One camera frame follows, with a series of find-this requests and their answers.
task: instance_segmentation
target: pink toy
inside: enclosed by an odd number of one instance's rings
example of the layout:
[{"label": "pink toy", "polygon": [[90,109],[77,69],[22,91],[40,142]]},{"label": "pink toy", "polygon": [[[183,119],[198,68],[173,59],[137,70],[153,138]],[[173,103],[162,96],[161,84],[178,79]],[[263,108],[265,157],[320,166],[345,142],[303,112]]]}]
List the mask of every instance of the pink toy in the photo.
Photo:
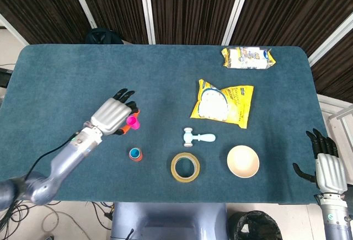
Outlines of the pink toy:
[{"label": "pink toy", "polygon": [[133,128],[134,130],[140,128],[140,122],[138,121],[137,117],[133,115],[127,117],[126,123],[131,126],[131,128]]}]

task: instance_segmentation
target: robotic arm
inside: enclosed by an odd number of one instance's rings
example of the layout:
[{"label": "robotic arm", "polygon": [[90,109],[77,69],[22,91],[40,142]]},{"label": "robotic arm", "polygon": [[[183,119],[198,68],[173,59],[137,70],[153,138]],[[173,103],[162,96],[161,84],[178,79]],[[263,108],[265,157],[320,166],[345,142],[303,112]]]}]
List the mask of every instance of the robotic arm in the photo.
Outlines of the robotic arm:
[{"label": "robotic arm", "polygon": [[61,183],[101,143],[101,137],[117,133],[126,118],[138,112],[135,102],[124,104],[133,94],[124,88],[109,98],[51,161],[49,177],[30,170],[26,176],[0,182],[0,211],[15,200],[30,200],[37,205],[53,200]]},{"label": "robotic arm", "polygon": [[294,163],[297,175],[312,183],[316,183],[321,194],[315,195],[321,207],[327,240],[353,240],[350,227],[351,218],[343,193],[347,191],[346,176],[335,142],[329,137],[313,129],[314,134],[307,131],[313,146],[316,173],[315,176],[303,173]]}]

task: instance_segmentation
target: tape roll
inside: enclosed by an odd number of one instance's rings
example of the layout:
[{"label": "tape roll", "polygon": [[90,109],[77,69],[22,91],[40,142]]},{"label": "tape roll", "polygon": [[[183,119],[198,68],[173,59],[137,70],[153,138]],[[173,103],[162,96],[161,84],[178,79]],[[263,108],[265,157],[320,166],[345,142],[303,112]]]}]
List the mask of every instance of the tape roll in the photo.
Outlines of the tape roll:
[{"label": "tape roll", "polygon": [[[192,164],[194,165],[194,172],[191,176],[187,177],[187,178],[183,178],[181,177],[178,173],[177,170],[175,169],[175,166],[177,165],[177,162],[180,159],[186,158],[188,160],[190,160],[192,162]],[[197,160],[197,158],[191,154],[191,153],[178,153],[172,160],[172,164],[170,166],[170,170],[172,171],[172,175],[173,177],[179,181],[179,182],[191,182],[193,181],[195,178],[197,178],[197,176],[199,175],[200,172],[200,162],[199,160]]]}]

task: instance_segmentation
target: brown curtain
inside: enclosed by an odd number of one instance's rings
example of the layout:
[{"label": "brown curtain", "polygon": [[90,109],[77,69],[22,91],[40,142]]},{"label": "brown curtain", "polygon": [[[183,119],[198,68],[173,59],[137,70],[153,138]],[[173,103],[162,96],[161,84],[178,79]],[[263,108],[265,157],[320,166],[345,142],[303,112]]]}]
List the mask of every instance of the brown curtain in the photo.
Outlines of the brown curtain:
[{"label": "brown curtain", "polygon": [[90,30],[78,0],[0,0],[0,13],[30,44],[81,43]]},{"label": "brown curtain", "polygon": [[158,44],[220,45],[234,0],[152,0]]},{"label": "brown curtain", "polygon": [[319,94],[353,103],[353,30],[313,67]]},{"label": "brown curtain", "polygon": [[245,0],[231,45],[293,45],[310,56],[353,12],[353,0]]},{"label": "brown curtain", "polygon": [[142,0],[86,0],[98,27],[115,30],[123,40],[148,44]]}]

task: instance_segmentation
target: white bowl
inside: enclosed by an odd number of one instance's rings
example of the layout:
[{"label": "white bowl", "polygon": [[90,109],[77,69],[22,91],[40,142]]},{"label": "white bowl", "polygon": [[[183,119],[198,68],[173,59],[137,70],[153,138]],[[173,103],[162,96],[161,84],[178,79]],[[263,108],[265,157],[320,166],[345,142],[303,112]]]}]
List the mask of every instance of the white bowl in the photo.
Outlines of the white bowl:
[{"label": "white bowl", "polygon": [[253,149],[245,145],[233,147],[227,156],[229,170],[240,178],[251,178],[260,167],[260,160]]}]

